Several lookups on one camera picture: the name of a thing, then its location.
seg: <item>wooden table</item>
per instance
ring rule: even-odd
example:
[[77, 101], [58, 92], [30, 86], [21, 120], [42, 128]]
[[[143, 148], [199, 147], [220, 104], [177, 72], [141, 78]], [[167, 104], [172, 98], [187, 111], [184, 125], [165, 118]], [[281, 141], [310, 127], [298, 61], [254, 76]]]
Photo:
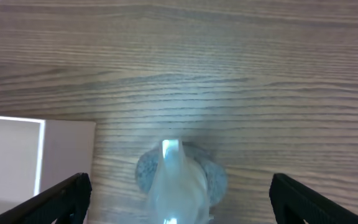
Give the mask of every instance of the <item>wooden table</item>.
[[358, 0], [0, 0], [0, 115], [98, 123], [91, 224], [149, 222], [176, 136], [226, 167], [215, 223], [274, 223], [275, 172], [358, 214]]

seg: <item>black object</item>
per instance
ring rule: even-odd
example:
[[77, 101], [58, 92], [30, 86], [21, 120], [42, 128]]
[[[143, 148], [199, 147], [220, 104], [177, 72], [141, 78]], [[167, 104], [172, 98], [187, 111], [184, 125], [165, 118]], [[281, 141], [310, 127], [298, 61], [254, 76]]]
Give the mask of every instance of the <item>black object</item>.
[[0, 224], [82, 224], [91, 197], [90, 178], [75, 174], [0, 215]]
[[358, 224], [358, 215], [285, 174], [274, 174], [269, 196], [278, 224]]

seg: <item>white box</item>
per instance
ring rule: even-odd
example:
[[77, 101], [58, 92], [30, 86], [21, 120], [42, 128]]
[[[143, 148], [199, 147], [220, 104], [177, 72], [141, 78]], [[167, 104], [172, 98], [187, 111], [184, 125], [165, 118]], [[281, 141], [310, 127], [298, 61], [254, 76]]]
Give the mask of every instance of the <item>white box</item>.
[[0, 214], [75, 173], [90, 175], [95, 126], [0, 116]]

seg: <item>open box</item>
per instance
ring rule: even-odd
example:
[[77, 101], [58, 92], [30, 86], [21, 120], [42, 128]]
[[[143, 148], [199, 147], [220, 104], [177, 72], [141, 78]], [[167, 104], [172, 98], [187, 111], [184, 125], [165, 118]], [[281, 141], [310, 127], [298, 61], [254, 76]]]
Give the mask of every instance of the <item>open box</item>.
[[0, 214], [75, 173], [90, 175], [95, 126], [0, 116]]

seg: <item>wood grain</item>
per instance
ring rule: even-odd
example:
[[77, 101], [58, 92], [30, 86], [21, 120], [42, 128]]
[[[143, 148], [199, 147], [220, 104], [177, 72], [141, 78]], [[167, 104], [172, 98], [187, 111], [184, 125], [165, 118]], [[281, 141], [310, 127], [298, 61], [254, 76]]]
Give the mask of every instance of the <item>wood grain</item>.
[[148, 223], [138, 158], [182, 136], [274, 223], [284, 172], [358, 214], [358, 1], [0, 0], [0, 115], [98, 123], [90, 223]]

